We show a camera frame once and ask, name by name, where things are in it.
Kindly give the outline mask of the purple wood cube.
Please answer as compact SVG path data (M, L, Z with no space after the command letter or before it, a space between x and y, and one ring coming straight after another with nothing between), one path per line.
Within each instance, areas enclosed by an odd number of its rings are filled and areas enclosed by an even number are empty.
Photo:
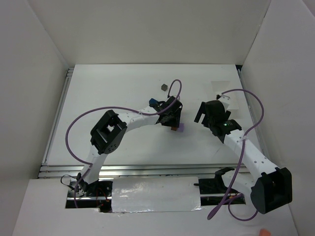
M185 129L185 125L183 123L180 123L178 127L178 132L183 132L184 129Z

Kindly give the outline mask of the blue castle arch block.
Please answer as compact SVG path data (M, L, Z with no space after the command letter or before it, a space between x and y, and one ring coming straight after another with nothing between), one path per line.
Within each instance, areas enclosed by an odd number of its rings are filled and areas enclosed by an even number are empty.
M151 98L150 100L149 100L149 106L154 106L154 105L157 105L158 104L158 101L157 100L155 100L155 99L153 99L153 98Z

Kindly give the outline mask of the white perforated box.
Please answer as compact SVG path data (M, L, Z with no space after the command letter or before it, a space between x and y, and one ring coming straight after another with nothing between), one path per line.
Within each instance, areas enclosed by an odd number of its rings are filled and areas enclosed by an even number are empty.
M231 85L230 81L209 81L202 83L201 88L204 92L205 102L216 100L217 95L220 95L220 100L223 98L229 100L229 110L239 110L239 103L234 93L229 92L222 94L222 92L232 89Z

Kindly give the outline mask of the grey wood cube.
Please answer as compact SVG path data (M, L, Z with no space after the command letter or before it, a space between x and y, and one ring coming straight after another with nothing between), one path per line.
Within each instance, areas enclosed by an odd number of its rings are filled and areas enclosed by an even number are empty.
M168 90L168 85L162 84L161 90L162 90L162 91L167 91L167 90Z

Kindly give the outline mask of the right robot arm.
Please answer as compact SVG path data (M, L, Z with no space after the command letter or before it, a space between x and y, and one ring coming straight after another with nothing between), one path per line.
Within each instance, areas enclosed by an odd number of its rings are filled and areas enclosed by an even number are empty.
M202 102L195 122L209 128L225 146L241 157L252 178L243 177L231 167L216 171L216 186L220 190L234 189L248 196L261 213L269 213L292 202L292 174L266 158L246 137L241 126L230 119L228 104L220 100Z

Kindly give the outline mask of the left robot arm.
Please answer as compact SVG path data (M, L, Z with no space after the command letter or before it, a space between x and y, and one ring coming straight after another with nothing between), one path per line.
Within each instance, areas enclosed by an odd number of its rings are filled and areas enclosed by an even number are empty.
M96 191L99 172L106 157L117 150L127 132L156 124L179 128L182 108L182 103L171 96L167 101L151 99L149 106L136 112L106 111L90 132L89 155L84 161L83 169L76 177L84 194L89 196Z

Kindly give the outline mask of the silver foil tape sheet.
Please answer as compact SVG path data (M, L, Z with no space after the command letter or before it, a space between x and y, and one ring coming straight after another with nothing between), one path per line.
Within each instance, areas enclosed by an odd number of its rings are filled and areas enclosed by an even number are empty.
M116 178L112 185L114 213L182 212L201 209L197 177Z

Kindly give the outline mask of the orange object at corner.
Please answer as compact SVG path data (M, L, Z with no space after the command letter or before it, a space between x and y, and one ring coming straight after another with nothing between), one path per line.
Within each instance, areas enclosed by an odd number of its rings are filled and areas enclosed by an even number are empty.
M261 229L259 231L259 236L271 236L271 232L267 229Z

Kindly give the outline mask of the aluminium front rail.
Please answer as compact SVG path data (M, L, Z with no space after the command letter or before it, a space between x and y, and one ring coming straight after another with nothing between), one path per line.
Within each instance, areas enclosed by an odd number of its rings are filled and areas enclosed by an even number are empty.
M236 168L228 164L197 164L197 165L107 165L102 166L99 178L114 177L162 177L162 176L209 176L226 168ZM82 166L41 166L38 178L59 178L64 175L77 176Z

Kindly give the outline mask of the left aluminium side rail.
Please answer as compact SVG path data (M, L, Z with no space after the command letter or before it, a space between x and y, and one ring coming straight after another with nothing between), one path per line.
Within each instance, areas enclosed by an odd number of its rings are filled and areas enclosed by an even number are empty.
M71 82L71 78L72 78L73 72L74 72L74 67L73 68L69 68L67 70L67 72L66 72L65 82L63 84L63 89L62 89L62 92L61 92L61 96L60 96L60 99L59 99L58 107L57 107L57 110L56 110L56 113L55 113L53 125L52 125L52 128L51 128L51 132L50 132L50 135L49 135L49 138L48 138L46 149L45 149L45 152L44 152L44 155L43 155L41 166L47 166L49 155L50 155L50 151L51 151L51 147L52 147L52 144L53 144L53 141L54 141L54 136L55 136L57 128L58 128L59 120L60 120L60 117L61 117L61 114L62 114L62 110L63 110L64 101L65 101L65 98L66 98L66 95L67 95L67 91L68 91L68 88L69 88L69 84Z

